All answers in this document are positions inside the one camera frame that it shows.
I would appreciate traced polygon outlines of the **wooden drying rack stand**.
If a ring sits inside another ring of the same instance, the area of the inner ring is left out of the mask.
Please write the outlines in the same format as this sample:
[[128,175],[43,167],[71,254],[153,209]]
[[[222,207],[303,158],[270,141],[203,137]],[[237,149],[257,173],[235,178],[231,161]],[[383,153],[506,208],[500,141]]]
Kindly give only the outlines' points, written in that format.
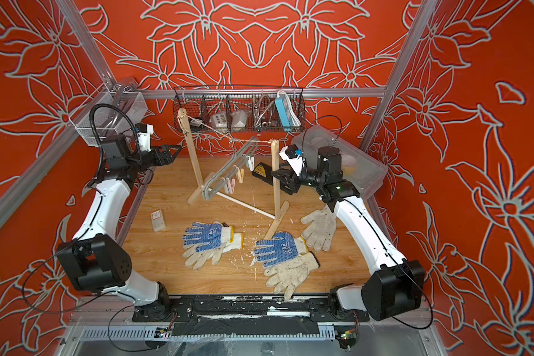
[[[197,182],[197,188],[194,190],[194,192],[190,195],[190,197],[187,200],[187,203],[190,206],[193,205],[197,201],[198,197],[202,197],[203,198],[203,196],[202,196],[203,186],[204,186],[206,180],[211,178],[212,175],[214,174],[214,173],[211,173],[206,179],[203,178],[203,175],[202,175],[202,172],[201,172],[201,169],[200,169],[200,163],[199,163],[198,157],[197,157],[197,149],[196,149],[195,144],[194,144],[194,139],[193,139],[193,136],[192,136],[191,126],[190,126],[190,121],[192,119],[193,118],[190,117],[187,114],[187,111],[185,110],[185,108],[180,108],[178,110],[177,120],[179,122],[179,126],[181,128],[181,131],[182,131],[182,133],[184,135],[184,141],[185,141],[186,147],[188,149],[188,153],[189,153],[189,157],[190,157],[190,160],[191,160],[192,168],[194,170],[194,176],[195,176],[196,182]],[[273,222],[271,223],[267,233],[264,236],[265,239],[271,239],[274,236],[274,234],[277,232],[277,230],[279,229],[279,226],[282,223],[283,218],[284,218],[286,212],[289,209],[289,202],[287,202],[287,201],[283,202],[281,200],[280,181],[278,179],[276,179],[276,178],[273,179],[273,189],[274,189],[274,213],[273,214],[270,214],[268,212],[265,212],[264,210],[258,209],[255,206],[252,206],[252,205],[249,205],[247,203],[244,203],[241,200],[237,200],[237,199],[231,197],[231,194],[226,194],[225,190],[220,191],[216,195],[218,195],[220,197],[223,197],[223,198],[225,198],[227,200],[230,200],[233,203],[237,203],[240,206],[243,206],[245,208],[251,209],[252,211],[257,212],[259,214],[262,214],[262,215],[264,215],[264,216],[266,216],[268,218],[273,219]]]

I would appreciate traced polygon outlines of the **grey clip hanger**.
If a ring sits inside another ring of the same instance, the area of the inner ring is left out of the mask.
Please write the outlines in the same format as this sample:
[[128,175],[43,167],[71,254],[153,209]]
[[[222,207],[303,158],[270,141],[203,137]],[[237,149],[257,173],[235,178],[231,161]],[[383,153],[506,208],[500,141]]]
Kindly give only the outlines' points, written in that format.
[[206,180],[202,191],[203,199],[211,200],[217,193],[224,190],[225,178],[239,180],[241,173],[246,169],[249,170],[246,166],[246,156],[251,155],[255,157],[258,148],[259,139],[256,136],[247,140],[238,151],[231,155],[227,163],[218,172]]

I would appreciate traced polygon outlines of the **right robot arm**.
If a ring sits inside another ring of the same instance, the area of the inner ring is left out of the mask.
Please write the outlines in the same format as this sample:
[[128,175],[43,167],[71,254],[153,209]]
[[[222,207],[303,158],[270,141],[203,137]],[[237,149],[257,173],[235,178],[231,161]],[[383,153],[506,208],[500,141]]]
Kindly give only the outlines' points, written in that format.
[[342,222],[368,266],[370,278],[362,286],[350,284],[332,291],[335,305],[342,310],[366,312],[373,320],[396,318],[417,310],[426,297],[424,267],[416,260],[406,259],[380,230],[361,193],[344,179],[340,150],[332,146],[319,148],[315,169],[308,169],[296,145],[282,148],[280,157],[289,168],[273,175],[293,191],[301,186],[314,188],[324,204],[301,219],[306,225],[301,237],[307,246],[328,251],[337,223]]

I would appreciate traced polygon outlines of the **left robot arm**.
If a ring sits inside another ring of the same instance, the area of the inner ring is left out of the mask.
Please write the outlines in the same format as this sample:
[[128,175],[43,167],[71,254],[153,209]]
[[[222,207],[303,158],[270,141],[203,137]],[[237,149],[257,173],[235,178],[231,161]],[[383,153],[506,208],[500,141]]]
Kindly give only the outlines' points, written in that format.
[[[132,136],[120,133],[101,138],[96,121],[99,109],[119,114]],[[111,104],[94,105],[89,123],[100,153],[99,167],[90,182],[95,197],[80,229],[71,241],[59,245],[54,256],[77,291],[115,294],[138,309],[169,309],[163,284],[134,271],[130,256],[117,242],[117,226],[139,174],[172,164],[182,148],[151,145],[150,126],[133,123],[124,111]]]

